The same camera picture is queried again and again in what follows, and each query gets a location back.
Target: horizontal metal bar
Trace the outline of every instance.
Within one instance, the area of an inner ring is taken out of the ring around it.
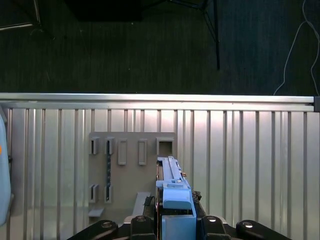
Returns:
[[[305,104],[236,103],[236,102],[0,102],[3,108],[15,109],[113,109],[113,110],[205,110],[205,111],[290,111],[313,112]]]
[[[244,96],[180,94],[0,93],[0,101],[46,102],[204,102],[313,104],[313,96]]]
[[[13,24],[8,26],[0,27],[0,31],[12,30],[12,29],[21,29],[26,27],[32,27],[32,23],[20,23],[20,24]]]

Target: gray bracket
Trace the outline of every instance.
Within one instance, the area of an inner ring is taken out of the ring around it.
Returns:
[[[144,194],[155,195],[157,153],[169,151],[176,158],[177,135],[173,132],[91,132],[89,139],[95,141],[93,149],[97,151],[89,154],[88,185],[98,186],[96,192],[91,193],[89,189],[88,205],[92,211],[89,211],[89,224],[104,219],[121,224],[134,209],[141,212]]]

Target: black tripod leg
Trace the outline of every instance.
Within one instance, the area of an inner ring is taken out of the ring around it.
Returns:
[[[16,2],[15,0],[12,1],[18,8],[21,9],[21,11],[24,12],[25,15],[28,16],[28,18],[30,19],[31,24],[35,27],[38,28],[41,32],[45,33],[51,40],[55,39],[55,36],[53,36],[50,32],[48,32],[43,26],[42,23],[40,22],[40,15],[39,15],[39,5],[38,5],[38,1],[34,0],[33,4],[34,4],[34,8],[35,8],[35,16],[36,19],[29,13],[27,12],[23,6],[21,6],[18,2]]]
[[[150,8],[152,8],[154,6],[157,6],[159,4],[162,4],[162,3],[166,2],[166,1],[167,0],[158,0],[158,1],[155,1],[154,3],[149,4],[149,5],[142,6],[142,11],[148,10],[148,9],[150,9]]]
[[[216,54],[216,68],[220,70],[220,50],[219,50],[219,29],[218,29],[218,8],[217,0],[213,0],[214,7],[214,33],[215,33],[215,54]]]

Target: blue 3d printed component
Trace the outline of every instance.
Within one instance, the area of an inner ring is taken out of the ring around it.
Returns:
[[[188,210],[190,214],[162,215],[162,240],[195,240],[197,215],[191,187],[181,167],[172,156],[158,157],[162,162],[163,180],[156,181],[156,187],[163,190],[163,209]]]
[[[10,205],[11,185],[9,174],[9,160],[7,152],[6,127],[0,116],[0,226],[6,223]]]

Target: black mount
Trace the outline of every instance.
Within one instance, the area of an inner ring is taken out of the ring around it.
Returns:
[[[209,13],[208,13],[208,7],[211,3],[211,0],[204,0],[200,4],[195,4],[192,2],[188,1],[183,1],[183,0],[158,0],[154,3],[151,3],[149,5],[143,6],[142,10],[148,10],[152,7],[155,7],[159,4],[162,3],[171,3],[171,4],[177,4],[181,5],[187,8],[199,10],[205,20],[205,23],[210,31],[210,34],[215,42],[215,54],[216,54],[216,68],[220,70],[220,51],[219,51],[219,31],[218,31],[218,9],[217,9],[217,0],[212,0],[213,1],[213,15],[214,15],[214,21],[211,20]]]
[[[29,22],[1,26],[0,31],[34,27],[40,32],[46,34],[51,40],[55,39],[55,36],[48,32],[41,22],[38,0],[33,0],[35,17],[33,17],[33,15],[30,14],[20,3],[16,2],[15,0],[12,0],[12,3],[15,4],[28,17]]]
[[[252,220],[243,220],[236,228],[229,226],[217,216],[206,215],[200,204],[201,194],[192,192],[196,211],[196,240],[290,240],[286,236]],[[157,223],[155,201],[146,199],[143,215],[132,216],[122,226],[113,221],[101,220],[85,228],[69,240],[156,240]]]

